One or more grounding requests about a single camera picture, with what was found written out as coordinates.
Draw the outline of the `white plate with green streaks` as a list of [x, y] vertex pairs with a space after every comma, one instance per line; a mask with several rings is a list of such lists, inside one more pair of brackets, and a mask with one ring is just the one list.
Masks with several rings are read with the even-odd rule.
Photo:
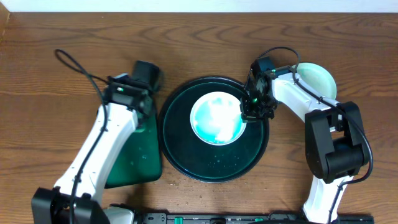
[[190, 112], [190, 125], [196, 136], [213, 146], [235, 142], [246, 129], [241, 103], [230, 93], [214, 91], [196, 100]]

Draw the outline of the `mint plate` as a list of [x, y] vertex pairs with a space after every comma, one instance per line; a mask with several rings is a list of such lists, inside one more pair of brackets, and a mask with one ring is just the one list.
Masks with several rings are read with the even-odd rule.
[[302, 80], [317, 92], [330, 99], [336, 99], [337, 88], [332, 75], [325, 68], [315, 63], [300, 63], [297, 72]]

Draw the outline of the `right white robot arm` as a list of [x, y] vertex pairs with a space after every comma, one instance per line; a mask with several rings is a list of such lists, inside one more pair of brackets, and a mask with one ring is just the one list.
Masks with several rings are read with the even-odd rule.
[[272, 119], [282, 103], [304, 122], [305, 157], [313, 180], [302, 212], [308, 222], [333, 223], [347, 185], [369, 177], [366, 173], [355, 179], [363, 166], [372, 169], [373, 154], [358, 106], [322, 94], [301, 77], [298, 67], [276, 68], [269, 57], [255, 59], [241, 98], [242, 119]]

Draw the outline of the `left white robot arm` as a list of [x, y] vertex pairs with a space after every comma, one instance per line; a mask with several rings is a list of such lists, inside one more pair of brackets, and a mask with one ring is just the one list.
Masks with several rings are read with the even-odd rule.
[[95, 123], [76, 158], [53, 189], [37, 189], [34, 223], [137, 223], [124, 204], [101, 207], [106, 189], [152, 182], [162, 162], [152, 95], [161, 69], [138, 60], [131, 74], [109, 77]]

